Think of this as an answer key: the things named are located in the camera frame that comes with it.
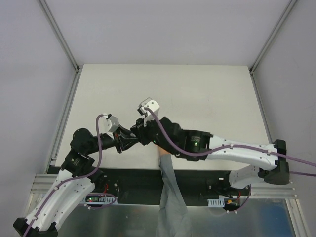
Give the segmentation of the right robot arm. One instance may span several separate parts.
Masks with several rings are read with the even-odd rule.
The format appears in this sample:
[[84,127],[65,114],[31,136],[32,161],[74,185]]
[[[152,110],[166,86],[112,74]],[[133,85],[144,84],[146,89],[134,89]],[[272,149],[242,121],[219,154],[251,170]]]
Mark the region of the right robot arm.
[[166,117],[149,122],[140,118],[130,130],[142,145],[154,143],[177,158],[246,164],[245,168],[231,171],[228,179],[222,182],[222,189],[228,195],[254,183],[287,185],[290,182],[289,164],[284,157],[286,142],[283,140],[267,145],[239,143],[209,132],[182,129]]

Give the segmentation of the grey sleeve forearm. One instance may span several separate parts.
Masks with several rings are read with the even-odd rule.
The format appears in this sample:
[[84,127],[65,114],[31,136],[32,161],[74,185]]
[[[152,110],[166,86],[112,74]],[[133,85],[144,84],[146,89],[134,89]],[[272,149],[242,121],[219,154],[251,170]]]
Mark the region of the grey sleeve forearm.
[[191,219],[177,184],[171,155],[160,156],[163,189],[160,196],[157,237],[191,237]]

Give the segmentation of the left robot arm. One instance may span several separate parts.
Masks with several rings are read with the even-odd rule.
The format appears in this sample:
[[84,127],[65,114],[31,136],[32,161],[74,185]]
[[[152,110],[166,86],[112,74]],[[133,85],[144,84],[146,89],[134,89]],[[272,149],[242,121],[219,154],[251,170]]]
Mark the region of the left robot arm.
[[56,237],[77,205],[89,193],[101,193],[106,187],[105,174],[93,166],[90,155],[112,147],[121,153],[137,143],[137,137],[121,126],[112,135],[93,136],[86,128],[75,131],[52,186],[32,212],[15,220],[14,229],[22,237]]

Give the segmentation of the mannequin hand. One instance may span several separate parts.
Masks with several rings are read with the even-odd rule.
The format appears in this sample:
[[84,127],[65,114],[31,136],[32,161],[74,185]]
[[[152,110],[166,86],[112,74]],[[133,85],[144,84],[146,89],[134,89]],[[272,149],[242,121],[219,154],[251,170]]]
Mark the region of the mannequin hand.
[[170,153],[168,151],[164,150],[163,148],[158,147],[158,155],[159,155],[159,157],[162,157],[165,155],[170,155]]

